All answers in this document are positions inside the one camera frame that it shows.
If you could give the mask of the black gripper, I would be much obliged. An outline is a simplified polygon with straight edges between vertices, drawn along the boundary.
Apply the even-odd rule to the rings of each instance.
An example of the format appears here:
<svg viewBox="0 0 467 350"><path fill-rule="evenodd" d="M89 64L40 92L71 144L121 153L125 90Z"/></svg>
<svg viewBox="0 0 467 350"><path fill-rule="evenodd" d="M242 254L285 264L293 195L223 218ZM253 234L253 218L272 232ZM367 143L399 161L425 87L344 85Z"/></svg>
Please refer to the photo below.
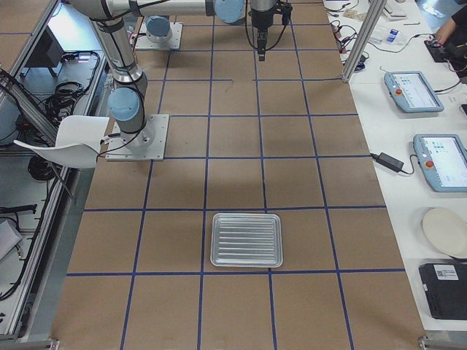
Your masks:
<svg viewBox="0 0 467 350"><path fill-rule="evenodd" d="M275 13L275 0L251 0L252 24L258 29L257 32L257 54L259 61L266 59L266 45L268 41L268 29L273 24Z"/></svg>

